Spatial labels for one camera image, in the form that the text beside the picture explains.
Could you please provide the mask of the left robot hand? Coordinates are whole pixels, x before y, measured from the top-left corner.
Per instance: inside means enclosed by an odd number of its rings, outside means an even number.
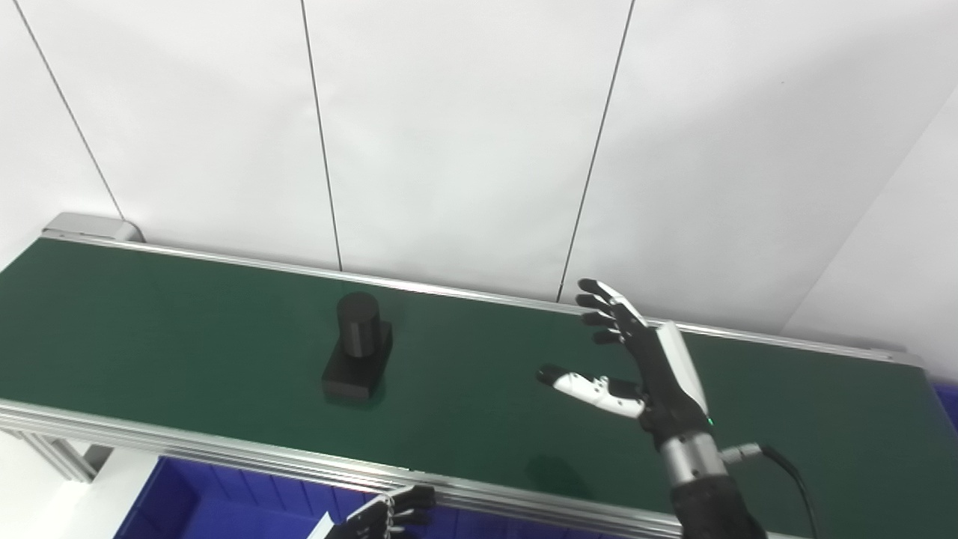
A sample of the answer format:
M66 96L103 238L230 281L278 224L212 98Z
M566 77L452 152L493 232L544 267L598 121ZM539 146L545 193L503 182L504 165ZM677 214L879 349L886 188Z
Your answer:
M324 515L308 538L417 538L411 526L426 526L436 505L434 487L410 485L380 493L336 523Z

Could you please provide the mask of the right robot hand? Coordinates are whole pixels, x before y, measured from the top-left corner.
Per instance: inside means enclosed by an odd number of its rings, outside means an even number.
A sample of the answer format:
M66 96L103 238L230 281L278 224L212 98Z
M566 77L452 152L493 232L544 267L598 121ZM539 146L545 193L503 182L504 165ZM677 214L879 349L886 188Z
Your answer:
M596 327L595 344L619 344L638 369L637 382L541 365L537 381L603 412L639 421L659 449L673 438L714 433L697 368L677 324L650 323L618 290L592 278L578 282L579 318Z

